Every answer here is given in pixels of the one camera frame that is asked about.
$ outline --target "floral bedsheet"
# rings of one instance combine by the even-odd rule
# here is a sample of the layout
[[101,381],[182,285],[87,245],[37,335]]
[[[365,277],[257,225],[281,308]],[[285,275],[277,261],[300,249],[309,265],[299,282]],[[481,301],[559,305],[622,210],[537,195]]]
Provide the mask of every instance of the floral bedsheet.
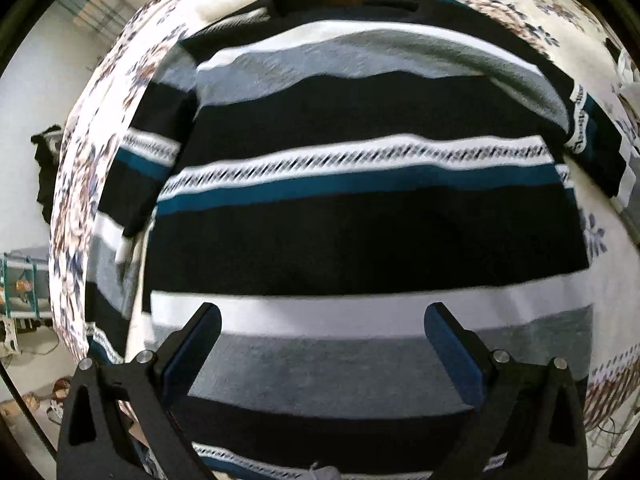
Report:
[[[95,70],[66,123],[51,221],[50,294],[55,328],[85,356],[84,272],[92,224],[110,163],[160,60],[208,25],[188,0],[148,0]],[[457,0],[489,15],[578,80],[625,132],[638,136],[616,95],[616,64],[601,23],[574,0]],[[640,256],[590,179],[569,161],[591,260],[594,341],[585,407],[590,430],[640,383]]]

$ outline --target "sweater sleeve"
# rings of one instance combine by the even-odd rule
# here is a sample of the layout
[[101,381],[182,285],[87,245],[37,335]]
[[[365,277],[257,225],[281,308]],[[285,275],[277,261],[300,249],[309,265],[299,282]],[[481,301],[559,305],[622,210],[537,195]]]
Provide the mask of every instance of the sweater sleeve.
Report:
[[122,137],[98,204],[87,261],[90,349],[124,355],[140,270],[137,249],[198,107],[195,62],[180,44],[162,60]]

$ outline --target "bed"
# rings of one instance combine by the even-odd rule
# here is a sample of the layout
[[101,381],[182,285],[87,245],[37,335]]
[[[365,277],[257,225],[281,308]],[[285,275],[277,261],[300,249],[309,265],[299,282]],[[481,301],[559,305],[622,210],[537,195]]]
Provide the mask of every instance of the bed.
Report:
[[[620,101],[616,60],[605,46],[606,24],[587,7],[576,0],[457,1],[503,24],[581,82],[628,139],[628,156],[640,156],[637,125]],[[95,70],[66,123],[51,221],[50,296],[56,331],[77,362],[88,349],[82,300],[87,251],[110,163],[164,54],[210,21],[194,11],[193,0],[148,0]],[[597,431],[610,416],[626,418],[632,406],[625,401],[640,384],[640,238],[633,219],[620,214],[577,164],[566,162],[590,260],[593,335],[584,423]],[[120,359],[143,348],[145,330],[134,310]],[[590,453],[594,462],[602,457],[596,445]]]

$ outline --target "striped sweater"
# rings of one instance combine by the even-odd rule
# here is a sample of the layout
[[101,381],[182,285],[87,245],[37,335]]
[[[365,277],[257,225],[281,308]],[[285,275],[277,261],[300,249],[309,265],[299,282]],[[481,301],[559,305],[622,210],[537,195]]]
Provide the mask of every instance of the striped sweater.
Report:
[[623,210],[628,150],[579,84],[456,2],[260,0],[178,42],[142,97],[95,219],[92,352],[124,354],[130,240],[153,218],[149,345],[203,301],[222,311],[174,410],[212,467],[431,470],[469,410],[425,307],[518,359],[564,356],[584,388],[563,155]]

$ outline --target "silver bolt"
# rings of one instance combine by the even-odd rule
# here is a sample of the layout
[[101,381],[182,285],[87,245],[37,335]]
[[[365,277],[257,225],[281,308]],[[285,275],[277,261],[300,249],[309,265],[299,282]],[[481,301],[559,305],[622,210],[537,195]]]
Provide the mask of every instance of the silver bolt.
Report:
[[91,359],[89,359],[88,357],[85,357],[84,359],[82,359],[82,361],[78,363],[78,368],[80,368],[81,370],[88,370],[93,365],[94,365],[94,362],[91,361]]
[[511,357],[504,350],[494,350],[494,359],[499,363],[508,363]]
[[148,363],[153,358],[154,358],[154,353],[151,350],[143,350],[138,355],[136,355],[136,361],[142,364]]
[[561,357],[556,357],[554,359],[554,366],[559,370],[566,370],[566,361]]

